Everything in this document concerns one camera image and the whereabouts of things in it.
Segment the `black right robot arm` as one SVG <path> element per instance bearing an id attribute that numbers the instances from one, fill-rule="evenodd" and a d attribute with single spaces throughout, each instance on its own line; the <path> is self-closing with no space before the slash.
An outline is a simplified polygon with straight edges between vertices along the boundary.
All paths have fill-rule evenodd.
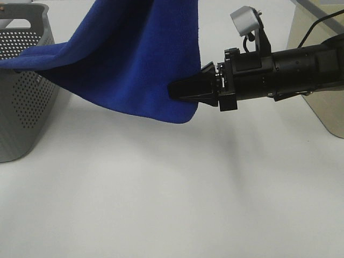
<path id="1" fill-rule="evenodd" d="M 210 62 L 201 71 L 168 85 L 171 99 L 200 102 L 220 111 L 237 102 L 268 97 L 281 101 L 313 92 L 343 90 L 343 35 L 319 45 L 268 53 L 225 50 L 224 62 Z"/>

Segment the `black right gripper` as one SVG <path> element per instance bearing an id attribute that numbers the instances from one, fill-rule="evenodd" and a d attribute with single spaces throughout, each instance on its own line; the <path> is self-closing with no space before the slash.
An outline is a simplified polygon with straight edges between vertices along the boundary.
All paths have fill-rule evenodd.
<path id="1" fill-rule="evenodd" d="M 241 53 L 237 48 L 227 49 L 224 54 L 224 62 L 218 63 L 221 79 L 218 99 L 216 82 L 211 81 L 217 79 L 217 67 L 213 62 L 201 69 L 201 80 L 189 79 L 170 83 L 169 97 L 210 106 L 218 106 L 219 100 L 220 111 L 232 111 L 238 108 L 237 101 L 276 95 L 272 55 L 262 57 L 259 52 Z"/>

